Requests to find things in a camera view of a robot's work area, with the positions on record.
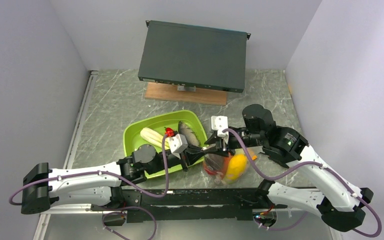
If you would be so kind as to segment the wooden board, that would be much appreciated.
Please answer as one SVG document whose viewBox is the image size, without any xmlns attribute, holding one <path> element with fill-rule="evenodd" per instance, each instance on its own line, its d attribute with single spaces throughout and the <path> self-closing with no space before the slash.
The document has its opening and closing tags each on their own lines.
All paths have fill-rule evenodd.
<svg viewBox="0 0 384 240">
<path fill-rule="evenodd" d="M 177 86 L 149 82 L 144 98 L 150 100 L 185 102 L 225 106 L 228 93 L 226 91 L 197 88 L 195 91 L 181 91 Z"/>
</svg>

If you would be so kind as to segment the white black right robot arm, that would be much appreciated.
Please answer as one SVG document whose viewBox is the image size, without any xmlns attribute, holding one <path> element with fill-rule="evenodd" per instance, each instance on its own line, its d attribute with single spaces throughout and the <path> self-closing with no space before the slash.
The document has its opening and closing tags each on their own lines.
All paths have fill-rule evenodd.
<svg viewBox="0 0 384 240">
<path fill-rule="evenodd" d="M 333 170 L 298 131 L 278 126 L 270 110 L 251 104 L 242 111 L 244 127 L 229 126 L 226 116 L 212 116 L 213 131 L 207 144 L 217 153 L 236 149 L 247 151 L 260 147 L 263 154 L 284 167 L 286 174 L 297 171 L 305 175 L 315 190 L 288 187 L 278 176 L 262 176 L 255 191 L 256 203 L 262 208 L 286 205 L 321 218 L 329 227 L 340 231 L 356 231 L 364 222 L 373 192 L 357 187 Z"/>
</svg>

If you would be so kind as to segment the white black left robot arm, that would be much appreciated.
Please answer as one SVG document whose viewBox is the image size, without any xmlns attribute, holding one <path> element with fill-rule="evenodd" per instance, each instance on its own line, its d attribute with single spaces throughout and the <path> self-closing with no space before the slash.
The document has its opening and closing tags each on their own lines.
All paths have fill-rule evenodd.
<svg viewBox="0 0 384 240">
<path fill-rule="evenodd" d="M 23 179 L 20 212 L 32 215 L 69 204 L 117 210 L 127 205 L 123 186 L 137 185 L 146 181 L 146 174 L 176 165 L 186 170 L 204 155 L 204 147 L 192 144 L 179 153 L 157 152 L 152 145 L 143 144 L 130 156 L 95 167 L 51 169 L 48 163 L 39 163 Z"/>
</svg>

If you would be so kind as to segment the clear pink zip top bag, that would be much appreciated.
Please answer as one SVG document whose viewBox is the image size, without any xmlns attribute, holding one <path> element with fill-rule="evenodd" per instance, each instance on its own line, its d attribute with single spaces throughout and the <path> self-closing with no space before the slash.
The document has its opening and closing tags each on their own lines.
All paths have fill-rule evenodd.
<svg viewBox="0 0 384 240">
<path fill-rule="evenodd" d="M 237 181 L 249 168 L 249 160 L 242 148 L 235 154 L 223 157 L 207 154 L 202 163 L 203 170 L 210 175 L 216 184 L 229 185 Z"/>
</svg>

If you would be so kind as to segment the green plastic tray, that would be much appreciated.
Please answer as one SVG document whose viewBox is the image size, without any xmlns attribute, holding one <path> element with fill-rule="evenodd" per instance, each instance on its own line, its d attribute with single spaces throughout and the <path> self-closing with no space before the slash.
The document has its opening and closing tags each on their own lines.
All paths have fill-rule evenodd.
<svg viewBox="0 0 384 240">
<path fill-rule="evenodd" d="M 138 182 L 137 178 L 151 179 L 164 176 L 165 170 L 162 158 L 158 159 L 159 163 L 156 165 L 158 167 L 158 171 L 147 173 L 139 164 L 137 167 L 134 166 L 135 161 L 131 155 L 142 145 L 150 145 L 150 147 L 153 147 L 157 153 L 162 151 L 160 145 L 152 145 L 140 136 L 140 132 L 143 128 L 150 128 L 160 135 L 163 135 L 166 132 L 166 128 L 177 131 L 179 122 L 183 122 L 191 128 L 199 141 L 199 146 L 203 147 L 205 141 L 208 139 L 207 134 L 197 115 L 190 110 L 173 111 L 137 121 L 130 124 L 123 133 L 123 149 L 124 155 L 127 157 L 127 161 L 126 164 L 121 166 L 122 175 L 134 183 Z"/>
</svg>

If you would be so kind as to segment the red tomato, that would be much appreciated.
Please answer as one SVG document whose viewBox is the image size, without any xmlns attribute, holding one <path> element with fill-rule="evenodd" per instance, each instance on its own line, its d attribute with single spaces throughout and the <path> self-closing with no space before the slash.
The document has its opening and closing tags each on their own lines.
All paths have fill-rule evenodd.
<svg viewBox="0 0 384 240">
<path fill-rule="evenodd" d="M 205 168 L 204 171 L 210 175 L 210 176 L 219 176 L 220 173 L 218 171 L 215 171 L 215 170 L 210 170 L 208 168 Z"/>
</svg>

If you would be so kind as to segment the grey toy fish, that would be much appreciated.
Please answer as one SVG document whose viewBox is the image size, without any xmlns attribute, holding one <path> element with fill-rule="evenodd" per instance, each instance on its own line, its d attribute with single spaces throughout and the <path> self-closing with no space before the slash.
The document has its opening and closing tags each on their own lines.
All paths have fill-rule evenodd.
<svg viewBox="0 0 384 240">
<path fill-rule="evenodd" d="M 198 140 L 196 133 L 183 121 L 178 122 L 178 133 L 185 136 L 189 145 L 196 147 L 200 146 L 200 141 Z"/>
</svg>

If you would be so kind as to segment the green celery stalks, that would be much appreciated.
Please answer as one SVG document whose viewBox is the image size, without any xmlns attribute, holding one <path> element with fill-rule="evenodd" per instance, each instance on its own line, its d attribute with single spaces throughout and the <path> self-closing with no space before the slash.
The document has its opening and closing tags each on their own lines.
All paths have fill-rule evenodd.
<svg viewBox="0 0 384 240">
<path fill-rule="evenodd" d="M 157 131 L 151 128 L 144 127 L 140 131 L 139 135 L 143 140 L 145 140 L 146 142 L 148 142 L 149 144 L 155 147 L 165 149 L 165 150 L 170 149 L 168 141 L 167 140 L 163 141 L 163 135 L 161 135 L 160 133 L 158 133 Z"/>
</svg>

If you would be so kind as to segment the orange red chili pepper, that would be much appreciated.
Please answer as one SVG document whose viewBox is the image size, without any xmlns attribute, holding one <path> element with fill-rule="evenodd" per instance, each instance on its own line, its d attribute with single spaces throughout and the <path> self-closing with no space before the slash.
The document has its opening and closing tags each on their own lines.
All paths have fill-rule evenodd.
<svg viewBox="0 0 384 240">
<path fill-rule="evenodd" d="M 221 157 L 221 167 L 220 167 L 220 170 L 219 172 L 221 173 L 222 176 L 225 176 L 227 171 L 228 171 L 228 167 L 229 167 L 229 163 L 232 159 L 232 155 L 228 155 L 228 157 Z"/>
</svg>

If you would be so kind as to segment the dark grey rack device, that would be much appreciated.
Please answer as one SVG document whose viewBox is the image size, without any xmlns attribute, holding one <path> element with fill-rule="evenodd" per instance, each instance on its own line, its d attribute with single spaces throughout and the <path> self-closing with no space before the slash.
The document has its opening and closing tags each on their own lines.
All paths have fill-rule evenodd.
<svg viewBox="0 0 384 240">
<path fill-rule="evenodd" d="M 157 20 L 146 25 L 140 81 L 244 91 L 250 33 Z"/>
</svg>

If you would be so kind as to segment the yellow bell pepper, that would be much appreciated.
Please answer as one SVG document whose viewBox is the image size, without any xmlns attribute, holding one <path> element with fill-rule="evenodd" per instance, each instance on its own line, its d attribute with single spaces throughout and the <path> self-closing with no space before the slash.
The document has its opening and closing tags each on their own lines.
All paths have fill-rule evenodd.
<svg viewBox="0 0 384 240">
<path fill-rule="evenodd" d="M 248 169 L 248 158 L 244 154 L 236 154 L 232 156 L 226 175 L 223 177 L 223 182 L 232 184 L 237 181 Z"/>
</svg>

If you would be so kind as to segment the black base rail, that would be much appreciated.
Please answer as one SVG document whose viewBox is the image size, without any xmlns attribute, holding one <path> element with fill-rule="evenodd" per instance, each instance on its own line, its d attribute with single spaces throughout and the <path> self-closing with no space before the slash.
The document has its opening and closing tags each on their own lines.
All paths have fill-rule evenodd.
<svg viewBox="0 0 384 240">
<path fill-rule="evenodd" d="M 171 189 L 156 198 L 135 189 L 122 189 L 116 203 L 91 204 L 91 211 L 125 209 L 127 223 L 142 223 L 152 218 L 138 208 L 149 211 L 157 221 L 236 219 L 251 221 L 254 215 L 286 205 L 272 203 L 258 195 L 256 188 Z"/>
</svg>

